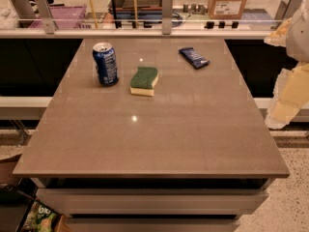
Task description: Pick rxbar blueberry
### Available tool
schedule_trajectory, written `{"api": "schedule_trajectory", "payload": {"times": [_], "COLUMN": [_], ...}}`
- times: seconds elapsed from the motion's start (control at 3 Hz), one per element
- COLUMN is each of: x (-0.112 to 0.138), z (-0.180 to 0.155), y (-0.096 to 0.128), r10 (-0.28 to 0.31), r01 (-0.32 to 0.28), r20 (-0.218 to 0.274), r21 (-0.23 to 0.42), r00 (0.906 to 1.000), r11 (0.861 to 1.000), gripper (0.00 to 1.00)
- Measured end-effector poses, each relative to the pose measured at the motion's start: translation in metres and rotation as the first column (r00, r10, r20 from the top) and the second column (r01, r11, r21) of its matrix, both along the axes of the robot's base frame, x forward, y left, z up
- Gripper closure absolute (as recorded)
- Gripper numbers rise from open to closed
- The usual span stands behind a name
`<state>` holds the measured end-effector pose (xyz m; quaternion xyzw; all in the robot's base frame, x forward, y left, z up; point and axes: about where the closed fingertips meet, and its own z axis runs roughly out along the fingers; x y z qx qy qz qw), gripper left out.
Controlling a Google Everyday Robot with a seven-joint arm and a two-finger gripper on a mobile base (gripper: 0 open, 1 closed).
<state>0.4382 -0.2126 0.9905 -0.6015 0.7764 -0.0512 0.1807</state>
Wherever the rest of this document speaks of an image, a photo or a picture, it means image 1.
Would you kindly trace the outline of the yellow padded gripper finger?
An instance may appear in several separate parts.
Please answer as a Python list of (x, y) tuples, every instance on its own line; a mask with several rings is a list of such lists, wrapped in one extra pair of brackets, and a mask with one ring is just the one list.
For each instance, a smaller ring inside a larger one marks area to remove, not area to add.
[(299, 62), (292, 70), (283, 69), (277, 76), (265, 118), (273, 130), (289, 125), (309, 102), (309, 63)]

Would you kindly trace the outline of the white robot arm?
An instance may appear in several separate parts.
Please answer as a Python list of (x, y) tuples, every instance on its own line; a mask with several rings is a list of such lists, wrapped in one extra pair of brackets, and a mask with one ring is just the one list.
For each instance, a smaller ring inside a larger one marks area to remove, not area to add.
[(265, 37), (264, 42), (284, 46), (287, 55), (297, 60), (295, 68), (283, 69), (277, 76), (267, 108), (266, 125), (279, 130), (289, 125), (309, 102), (309, 0), (303, 0), (294, 15)]

